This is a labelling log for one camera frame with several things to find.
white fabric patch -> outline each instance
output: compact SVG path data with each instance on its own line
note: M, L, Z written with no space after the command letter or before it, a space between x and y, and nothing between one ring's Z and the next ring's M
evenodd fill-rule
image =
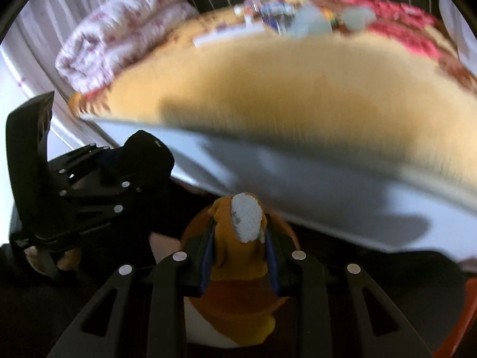
M188 343L218 348L239 347L233 340L215 330L186 297L184 298L184 315L185 333L187 334Z
M242 193L232 198L232 224L241 243L258 238L262 214L262 208L253 196Z

orange plush toy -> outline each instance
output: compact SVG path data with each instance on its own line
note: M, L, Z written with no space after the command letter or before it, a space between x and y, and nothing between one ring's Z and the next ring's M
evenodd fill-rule
M266 213L270 214L275 229L289 235L298 248L292 228L273 212ZM263 208L250 194L217 199L211 208L201 211L190 222L181 244L203 233L210 217L216 220L211 282L201 298L186 299L188 331L194 328L188 312L195 312L195 319L200 315L230 342L226 347L263 343L275 328L273 312L286 301L273 293L267 276L267 219Z

silver screw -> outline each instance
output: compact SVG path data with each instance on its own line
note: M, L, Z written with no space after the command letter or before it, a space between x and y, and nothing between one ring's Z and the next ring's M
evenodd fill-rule
M306 253L304 251L301 251L301 250L295 250L293 253L292 253L292 258L294 258L295 260L304 260L306 258Z
M185 251L176 251L172 256L174 261L184 261L186 258L187 253Z
M122 274L123 276L130 274L132 271L133 271L133 267L127 264L119 268L119 274Z
M348 269L348 272L351 274L358 274L361 272L360 266L356 264L349 264L346 269Z

white curtain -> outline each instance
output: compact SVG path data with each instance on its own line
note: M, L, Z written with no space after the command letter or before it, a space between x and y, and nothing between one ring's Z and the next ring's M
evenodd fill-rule
M467 21L452 0L439 0L445 28L457 44L459 59L474 75L477 75L477 40Z
M30 0L0 46L1 55L25 99L56 92L51 131L71 149L90 142L108 142L89 124L71 115L65 99L73 90L61 79L54 61L75 27L105 1Z

pink floral fabric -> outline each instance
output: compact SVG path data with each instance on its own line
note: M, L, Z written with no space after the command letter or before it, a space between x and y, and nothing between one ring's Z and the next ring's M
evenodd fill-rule
M424 35L392 22L375 22L368 30L378 35L397 40L414 54L439 60L440 53L433 41Z
M369 31L397 40L414 54L439 60L441 54L437 46L422 33L426 26L437 24L434 16L404 3L383 0L343 0L343 2L373 10L378 20L368 27Z
M371 8L377 17L400 21L418 30L423 30L425 26L434 26L437 23L437 19L431 14L405 3L383 0L343 0L343 2Z
M56 69L76 91L91 92L110 84L181 21L196 15L183 0L109 0L70 35Z

